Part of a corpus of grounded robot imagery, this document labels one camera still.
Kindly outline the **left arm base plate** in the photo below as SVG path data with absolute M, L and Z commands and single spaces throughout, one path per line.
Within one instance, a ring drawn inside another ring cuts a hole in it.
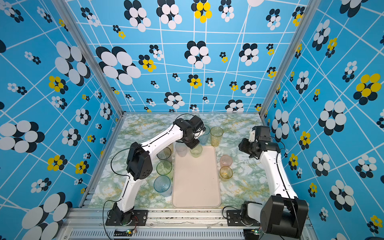
M 145 226 L 148 219 L 148 210 L 133 210 L 122 213 L 120 210 L 110 210 L 105 222 L 106 226 Z

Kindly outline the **light green textured cup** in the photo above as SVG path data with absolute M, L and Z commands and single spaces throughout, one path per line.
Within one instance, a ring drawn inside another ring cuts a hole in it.
M 201 144 L 198 144 L 193 149 L 190 149 L 191 156 L 194 158 L 198 158 L 203 152 L 203 146 Z

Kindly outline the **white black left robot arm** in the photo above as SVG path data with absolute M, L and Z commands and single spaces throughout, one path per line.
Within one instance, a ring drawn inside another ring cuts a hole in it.
M 169 128 L 152 139 L 141 144 L 131 144 L 127 158 L 126 182 L 120 199 L 114 203 L 111 211 L 122 224 L 129 223 L 133 218 L 135 199 L 142 181 L 153 171 L 153 158 L 176 141 L 194 149 L 205 131 L 206 127 L 200 117 L 193 115 L 189 120 L 177 117 Z

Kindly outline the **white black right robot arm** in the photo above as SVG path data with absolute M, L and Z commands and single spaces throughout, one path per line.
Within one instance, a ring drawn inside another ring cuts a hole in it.
M 265 204 L 251 201 L 242 204 L 242 223 L 246 226 L 258 224 L 266 234 L 299 239 L 309 207 L 293 190 L 282 164 L 281 149 L 272 142 L 270 129 L 254 126 L 250 137 L 240 142 L 239 150 L 261 162 L 270 191 Z

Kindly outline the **clear frosted textured cup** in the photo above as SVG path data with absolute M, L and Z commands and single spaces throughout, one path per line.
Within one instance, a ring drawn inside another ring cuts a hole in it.
M 184 143 L 176 143 L 175 150 L 178 156 L 185 157 L 188 153 L 188 147 Z

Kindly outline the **amber short glass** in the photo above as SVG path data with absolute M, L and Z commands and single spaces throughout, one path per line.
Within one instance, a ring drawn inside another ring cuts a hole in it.
M 228 166 L 223 166 L 219 170 L 222 181 L 228 181 L 233 177 L 233 170 Z

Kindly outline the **pink textured cup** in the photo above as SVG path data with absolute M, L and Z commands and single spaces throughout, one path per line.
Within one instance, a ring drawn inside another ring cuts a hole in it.
M 233 158 L 229 155 L 222 155 L 220 158 L 220 166 L 230 167 L 233 164 Z

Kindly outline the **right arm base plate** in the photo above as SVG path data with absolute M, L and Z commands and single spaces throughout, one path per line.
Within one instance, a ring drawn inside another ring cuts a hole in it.
M 229 227 L 255 227 L 259 228 L 261 224 L 254 222 L 251 225 L 245 224 L 241 218 L 240 210 L 225 210 L 225 217 L 227 218 L 227 224 Z

